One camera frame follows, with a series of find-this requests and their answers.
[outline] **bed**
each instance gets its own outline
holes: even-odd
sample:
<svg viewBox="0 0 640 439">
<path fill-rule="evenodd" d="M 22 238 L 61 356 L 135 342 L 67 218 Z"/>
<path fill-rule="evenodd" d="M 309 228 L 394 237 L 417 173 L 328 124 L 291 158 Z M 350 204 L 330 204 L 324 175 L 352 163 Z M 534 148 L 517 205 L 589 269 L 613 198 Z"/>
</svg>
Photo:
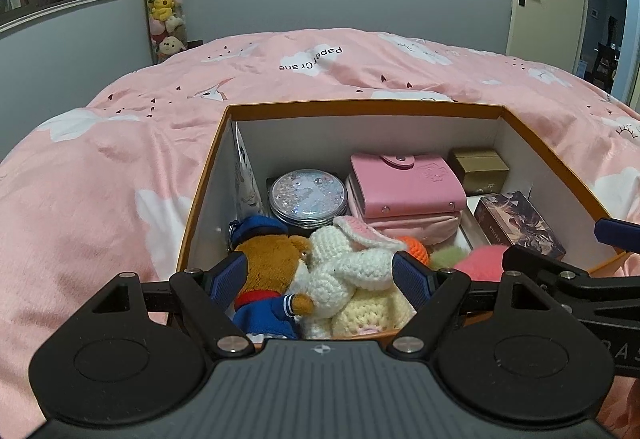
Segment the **bed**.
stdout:
<svg viewBox="0 0 640 439">
<path fill-rule="evenodd" d="M 27 369 L 38 346 L 121 271 L 175 271 L 226 105 L 313 99 L 503 104 L 610 215 L 640 223 L 640 116 L 554 67 L 387 33 L 223 38 L 128 74 L 44 122 L 0 164 L 0 435 L 43 421 Z M 640 271 L 636 256 L 618 272 Z M 618 378 L 600 420 L 640 437 L 640 387 Z"/>
</svg>

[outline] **gray ribbed plate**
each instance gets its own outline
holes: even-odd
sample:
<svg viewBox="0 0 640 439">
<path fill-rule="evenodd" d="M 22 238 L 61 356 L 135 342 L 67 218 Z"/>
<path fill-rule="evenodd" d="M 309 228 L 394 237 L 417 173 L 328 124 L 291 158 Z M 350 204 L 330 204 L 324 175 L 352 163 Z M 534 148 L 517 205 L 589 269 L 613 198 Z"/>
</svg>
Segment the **gray ribbed plate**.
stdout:
<svg viewBox="0 0 640 439">
<path fill-rule="evenodd" d="M 271 340 L 227 360 L 204 388 L 156 421 L 112 431 L 50 423 L 34 439 L 606 439 L 595 421 L 561 430 L 501 428 L 457 407 L 422 363 L 376 342 Z"/>
</svg>

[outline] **green pom-pom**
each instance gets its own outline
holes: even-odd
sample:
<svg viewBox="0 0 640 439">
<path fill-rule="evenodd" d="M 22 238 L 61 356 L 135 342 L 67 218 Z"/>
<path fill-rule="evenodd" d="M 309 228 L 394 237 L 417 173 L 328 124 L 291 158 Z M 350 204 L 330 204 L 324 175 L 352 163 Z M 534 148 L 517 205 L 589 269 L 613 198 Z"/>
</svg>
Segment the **green pom-pom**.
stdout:
<svg viewBox="0 0 640 439">
<path fill-rule="evenodd" d="M 431 253 L 429 267 L 436 271 L 443 267 L 455 267 L 458 262 L 462 262 L 466 257 L 468 257 L 468 252 L 458 246 L 443 247 Z"/>
</svg>

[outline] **silver round tin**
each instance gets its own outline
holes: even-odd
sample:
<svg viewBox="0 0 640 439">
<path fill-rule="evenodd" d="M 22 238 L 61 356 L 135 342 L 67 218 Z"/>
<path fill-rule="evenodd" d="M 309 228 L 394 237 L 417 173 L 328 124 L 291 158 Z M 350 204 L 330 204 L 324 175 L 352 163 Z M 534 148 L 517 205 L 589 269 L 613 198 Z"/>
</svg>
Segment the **silver round tin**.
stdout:
<svg viewBox="0 0 640 439">
<path fill-rule="evenodd" d="M 331 224 L 344 215 L 347 191 L 336 176 L 321 170 L 294 170 L 271 186 L 271 211 L 282 222 L 304 229 Z"/>
</svg>

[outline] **pink fluffy object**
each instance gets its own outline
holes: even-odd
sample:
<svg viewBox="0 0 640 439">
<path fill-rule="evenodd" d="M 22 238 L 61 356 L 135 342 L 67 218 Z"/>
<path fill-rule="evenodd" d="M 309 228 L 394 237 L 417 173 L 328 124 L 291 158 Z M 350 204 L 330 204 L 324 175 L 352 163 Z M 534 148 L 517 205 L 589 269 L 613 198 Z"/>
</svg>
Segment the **pink fluffy object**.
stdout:
<svg viewBox="0 0 640 439">
<path fill-rule="evenodd" d="M 506 245 L 485 245 L 474 249 L 466 259 L 458 262 L 456 269 L 482 282 L 499 282 L 502 277 L 502 255 Z"/>
</svg>

